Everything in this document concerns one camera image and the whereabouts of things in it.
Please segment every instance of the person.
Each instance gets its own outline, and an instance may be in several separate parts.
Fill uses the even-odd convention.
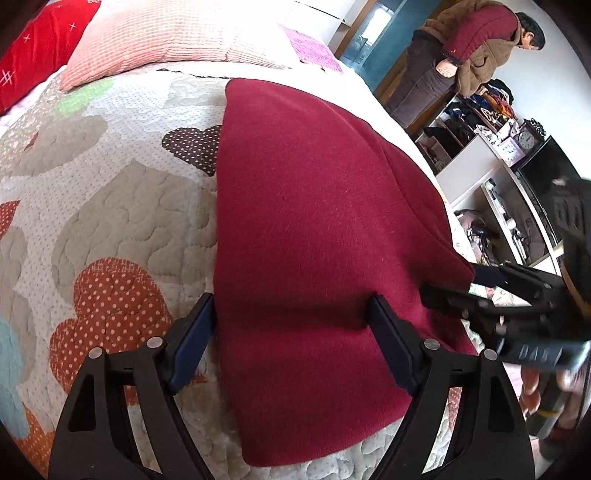
[[[570,433],[576,427],[576,421],[579,416],[581,402],[583,401],[583,390],[585,381],[586,366],[577,372],[560,371],[556,374],[556,383],[561,390],[570,392],[568,402],[556,422],[556,426],[561,430],[561,434]],[[540,372],[528,368],[521,368],[521,379],[523,385],[519,404],[524,414],[535,413],[540,408],[541,395],[538,389],[540,382]]]
[[[525,13],[500,2],[462,0],[416,30],[406,67],[386,111],[408,128],[441,95],[473,95],[509,60],[514,47],[541,50],[544,32]]]

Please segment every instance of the red pillow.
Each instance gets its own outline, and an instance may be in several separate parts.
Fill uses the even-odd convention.
[[[31,21],[0,60],[0,115],[68,63],[100,0],[60,0]]]

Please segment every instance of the pink pillow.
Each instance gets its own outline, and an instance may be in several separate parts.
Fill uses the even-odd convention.
[[[61,88],[155,61],[296,65],[285,33],[261,13],[239,0],[103,0],[68,62]]]

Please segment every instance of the black television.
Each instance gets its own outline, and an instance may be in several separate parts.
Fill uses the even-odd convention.
[[[528,192],[550,241],[556,245],[562,237],[554,216],[552,180],[560,177],[579,179],[580,175],[553,137],[548,137],[533,155],[515,167],[516,175]]]

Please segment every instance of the screw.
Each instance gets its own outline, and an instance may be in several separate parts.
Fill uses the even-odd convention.
[[[499,358],[496,352],[494,350],[491,350],[490,348],[484,350],[484,356],[488,358],[491,362],[494,362],[497,358]]]
[[[424,341],[424,345],[429,350],[438,350],[441,344],[435,338],[428,338]]]
[[[163,340],[160,337],[152,337],[148,338],[146,345],[148,345],[148,348],[158,348],[162,343]]]
[[[103,349],[100,346],[95,346],[90,352],[88,352],[88,356],[93,360],[100,357],[103,354]]]

